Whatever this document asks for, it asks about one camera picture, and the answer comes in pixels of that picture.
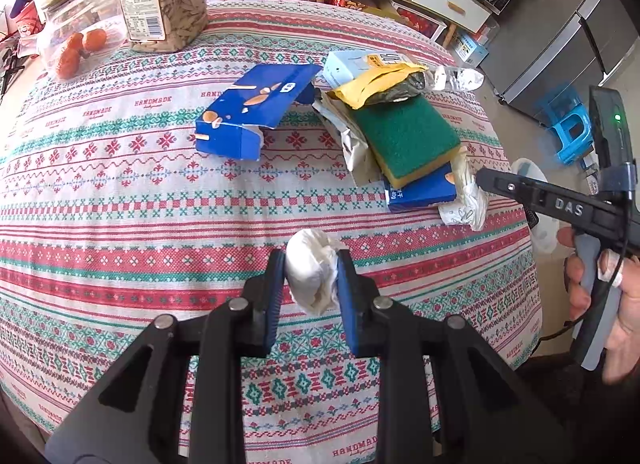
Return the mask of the person's right hand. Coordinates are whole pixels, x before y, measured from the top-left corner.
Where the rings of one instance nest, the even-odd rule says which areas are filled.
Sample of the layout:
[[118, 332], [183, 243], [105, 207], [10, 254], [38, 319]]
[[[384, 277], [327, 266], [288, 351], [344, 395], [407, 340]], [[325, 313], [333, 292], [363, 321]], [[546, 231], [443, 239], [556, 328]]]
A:
[[[623, 274], [620, 309], [606, 342], [602, 378], [605, 384], [617, 384], [632, 373], [639, 362], [639, 259], [626, 258], [620, 268]], [[591, 305], [591, 297], [582, 288], [584, 264], [576, 255], [565, 262], [566, 288], [570, 303], [570, 320], [574, 321]]]

